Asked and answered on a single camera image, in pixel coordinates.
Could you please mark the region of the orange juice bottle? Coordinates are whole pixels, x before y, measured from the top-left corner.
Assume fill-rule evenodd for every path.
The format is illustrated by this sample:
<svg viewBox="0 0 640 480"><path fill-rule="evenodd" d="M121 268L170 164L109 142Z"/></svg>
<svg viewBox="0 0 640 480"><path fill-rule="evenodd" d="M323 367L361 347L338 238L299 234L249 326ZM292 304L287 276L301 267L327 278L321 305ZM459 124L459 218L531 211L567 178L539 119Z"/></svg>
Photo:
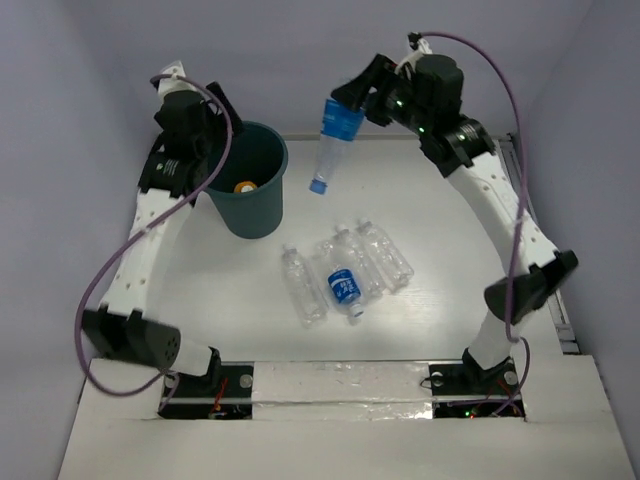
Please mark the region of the orange juice bottle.
<svg viewBox="0 0 640 480"><path fill-rule="evenodd" d="M235 194L248 193L255 191L257 188L257 184L252 181L242 181L234 186L233 192Z"/></svg>

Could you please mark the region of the clear ribbed bottle white cap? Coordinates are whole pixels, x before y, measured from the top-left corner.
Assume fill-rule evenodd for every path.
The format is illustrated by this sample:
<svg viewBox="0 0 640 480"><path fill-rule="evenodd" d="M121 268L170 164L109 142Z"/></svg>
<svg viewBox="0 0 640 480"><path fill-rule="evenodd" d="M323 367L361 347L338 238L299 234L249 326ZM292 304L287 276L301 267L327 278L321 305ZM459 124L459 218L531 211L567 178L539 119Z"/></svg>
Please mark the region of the clear ribbed bottle white cap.
<svg viewBox="0 0 640 480"><path fill-rule="evenodd" d="M357 221L357 232L384 275L389 290L396 293L405 288L414 276L414 269L389 234L368 218Z"/></svg>

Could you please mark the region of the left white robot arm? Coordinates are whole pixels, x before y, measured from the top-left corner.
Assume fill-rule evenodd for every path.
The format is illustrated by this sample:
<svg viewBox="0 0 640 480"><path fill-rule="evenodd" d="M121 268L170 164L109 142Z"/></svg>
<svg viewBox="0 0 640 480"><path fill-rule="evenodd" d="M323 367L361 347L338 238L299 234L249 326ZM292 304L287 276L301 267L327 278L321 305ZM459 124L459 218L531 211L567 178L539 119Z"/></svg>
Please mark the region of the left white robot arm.
<svg viewBox="0 0 640 480"><path fill-rule="evenodd" d="M178 235L198 195L229 164L232 142L245 127L217 82L202 86L168 74L151 82L162 101L154 116L161 131L138 180L129 238L99 271L114 268L114 278L97 308L88 307L90 295L83 295L74 346L87 380L109 396L131 393L104 385L90 372L84 339L109 360L154 368L158 378L173 376L209 395L221 383L218 351L161 322L158 308Z"/></svg>

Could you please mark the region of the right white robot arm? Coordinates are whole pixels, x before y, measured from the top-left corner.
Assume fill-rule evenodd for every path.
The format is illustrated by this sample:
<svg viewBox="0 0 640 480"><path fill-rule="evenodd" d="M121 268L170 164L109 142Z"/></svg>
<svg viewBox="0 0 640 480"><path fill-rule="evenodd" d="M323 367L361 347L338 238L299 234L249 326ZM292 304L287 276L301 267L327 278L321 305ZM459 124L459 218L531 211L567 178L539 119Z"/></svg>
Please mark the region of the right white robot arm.
<svg viewBox="0 0 640 480"><path fill-rule="evenodd" d="M416 134L420 149L464 198L491 240L504 278L484 291L487 314L462 354L460 379L482 392L504 371L512 341L578 266L531 215L502 168L484 126L462 114L464 74L450 57L417 54L401 64L378 54L346 84L332 90L341 107L385 127L395 122Z"/></svg>

